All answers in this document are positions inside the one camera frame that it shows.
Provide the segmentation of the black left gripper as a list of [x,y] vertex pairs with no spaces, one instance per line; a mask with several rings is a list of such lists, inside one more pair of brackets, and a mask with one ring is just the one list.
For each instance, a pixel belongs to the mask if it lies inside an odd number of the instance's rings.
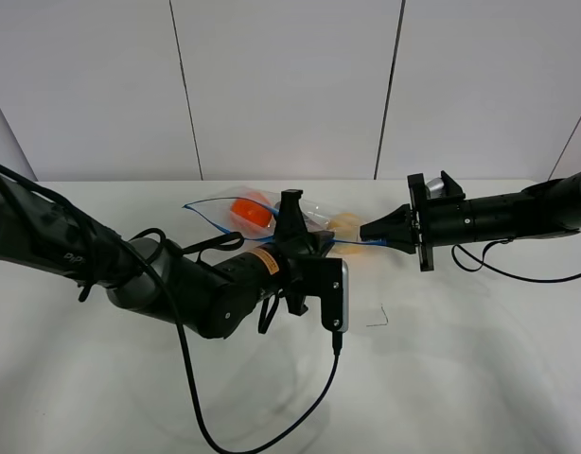
[[297,289],[302,280],[298,260],[303,255],[328,254],[334,246],[334,233],[330,231],[309,232],[299,201],[300,189],[288,189],[281,193],[276,215],[273,242],[287,263],[287,276],[282,294],[291,315],[302,316],[308,311],[307,296]]

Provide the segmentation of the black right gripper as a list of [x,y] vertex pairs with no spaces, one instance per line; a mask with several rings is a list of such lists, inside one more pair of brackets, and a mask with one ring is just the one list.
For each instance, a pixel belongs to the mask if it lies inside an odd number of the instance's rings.
[[446,184],[446,196],[429,200],[422,173],[407,177],[411,205],[405,203],[392,213],[360,227],[361,240],[384,240],[385,246],[406,254],[418,253],[421,271],[432,271],[433,236],[431,210],[434,206],[463,201],[466,194],[461,185],[442,170],[440,176]]

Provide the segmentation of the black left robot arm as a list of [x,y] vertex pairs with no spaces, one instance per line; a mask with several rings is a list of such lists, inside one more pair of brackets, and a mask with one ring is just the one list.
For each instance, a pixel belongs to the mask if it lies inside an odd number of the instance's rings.
[[148,229],[130,240],[60,194],[0,165],[0,260],[106,288],[120,308],[181,323],[206,339],[229,337],[253,311],[265,332],[280,299],[291,314],[321,302],[325,329],[347,328],[347,270],[329,256],[333,235],[307,228],[301,192],[286,190],[272,239],[243,249],[233,232],[182,248]]

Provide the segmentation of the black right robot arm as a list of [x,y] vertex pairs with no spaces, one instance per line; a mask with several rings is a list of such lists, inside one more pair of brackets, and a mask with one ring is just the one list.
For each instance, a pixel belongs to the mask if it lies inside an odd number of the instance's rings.
[[519,192],[469,199],[443,171],[426,182],[407,177],[411,201],[360,227],[360,239],[417,254],[422,271],[433,269],[435,247],[507,244],[519,239],[576,235],[581,230],[581,171]]

